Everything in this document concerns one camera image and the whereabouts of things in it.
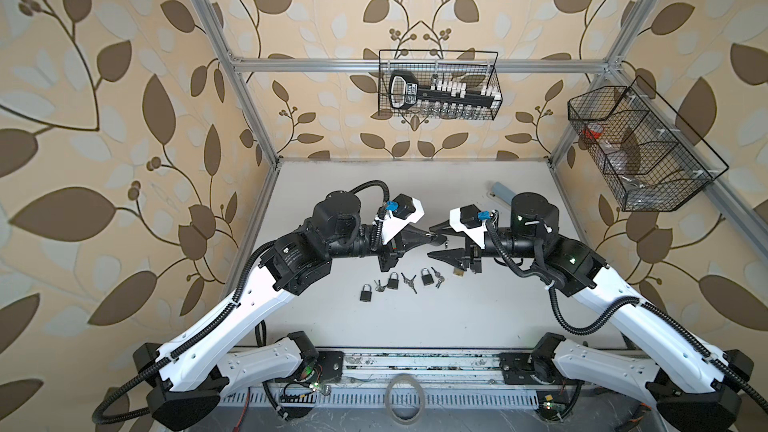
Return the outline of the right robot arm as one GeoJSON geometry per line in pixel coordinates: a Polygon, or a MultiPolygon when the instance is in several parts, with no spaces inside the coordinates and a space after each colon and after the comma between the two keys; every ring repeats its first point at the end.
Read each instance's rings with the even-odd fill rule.
{"type": "Polygon", "coordinates": [[[477,272],[498,259],[547,291],[562,333],[545,334],[524,371],[543,384],[592,383],[657,411],[678,431],[727,431],[743,397],[767,401],[749,383],[753,361],[723,351],[688,331],[631,287],[584,243],[559,232],[559,210],[533,192],[513,196],[510,224],[496,211],[470,204],[451,210],[431,232],[462,236],[462,248],[431,253],[455,268],[477,272]]]}

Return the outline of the black padlock with keys top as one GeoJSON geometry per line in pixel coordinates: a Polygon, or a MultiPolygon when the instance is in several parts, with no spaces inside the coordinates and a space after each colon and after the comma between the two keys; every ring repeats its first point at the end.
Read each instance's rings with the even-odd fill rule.
{"type": "Polygon", "coordinates": [[[386,290],[387,287],[380,280],[375,280],[372,284],[366,283],[361,288],[359,301],[363,303],[370,303],[373,299],[374,293],[383,293],[386,290]]]}

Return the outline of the black padlock with keys middle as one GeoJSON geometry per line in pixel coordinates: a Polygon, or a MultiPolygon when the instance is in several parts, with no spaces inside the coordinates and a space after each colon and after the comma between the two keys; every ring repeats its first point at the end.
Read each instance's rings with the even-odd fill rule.
{"type": "Polygon", "coordinates": [[[424,287],[434,286],[439,289],[445,281],[445,277],[434,267],[423,268],[420,271],[420,277],[424,287]]]}

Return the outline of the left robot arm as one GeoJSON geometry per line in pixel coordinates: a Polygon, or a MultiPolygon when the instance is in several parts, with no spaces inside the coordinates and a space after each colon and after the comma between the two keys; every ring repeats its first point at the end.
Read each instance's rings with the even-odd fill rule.
{"type": "Polygon", "coordinates": [[[243,356],[233,349],[269,315],[328,276],[336,259],[374,257],[388,272],[406,252],[444,244],[445,235],[417,228],[423,215],[419,200],[392,197],[381,180],[328,193],[297,229],[257,247],[234,290],[202,319],[169,342],[137,349],[136,376],[105,396],[93,423],[149,415],[171,431],[184,431],[237,388],[299,373],[317,357],[303,332],[243,356]]]}

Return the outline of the black padlock with keys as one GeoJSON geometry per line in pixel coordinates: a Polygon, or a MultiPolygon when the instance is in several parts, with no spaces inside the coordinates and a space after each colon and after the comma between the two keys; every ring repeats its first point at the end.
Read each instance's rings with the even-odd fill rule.
{"type": "Polygon", "coordinates": [[[400,283],[404,283],[410,290],[417,294],[415,280],[416,276],[408,277],[404,274],[397,275],[396,273],[391,273],[388,278],[386,287],[388,289],[395,290],[399,288],[400,283]]]}
{"type": "Polygon", "coordinates": [[[374,293],[383,293],[386,290],[387,287],[380,280],[375,280],[372,284],[366,283],[361,288],[359,301],[363,303],[370,303],[373,299],[374,293]]]}
{"type": "Polygon", "coordinates": [[[439,289],[445,281],[445,277],[434,267],[423,268],[420,271],[420,277],[424,287],[434,286],[439,289]]]}

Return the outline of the black padlock with keys bottom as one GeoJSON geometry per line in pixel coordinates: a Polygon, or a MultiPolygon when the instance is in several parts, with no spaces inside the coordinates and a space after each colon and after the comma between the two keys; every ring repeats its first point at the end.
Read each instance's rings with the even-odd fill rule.
{"type": "Polygon", "coordinates": [[[388,289],[395,290],[399,288],[400,283],[404,283],[410,290],[417,294],[415,280],[416,276],[408,277],[404,274],[397,275],[396,273],[391,273],[388,278],[386,287],[388,289]]]}

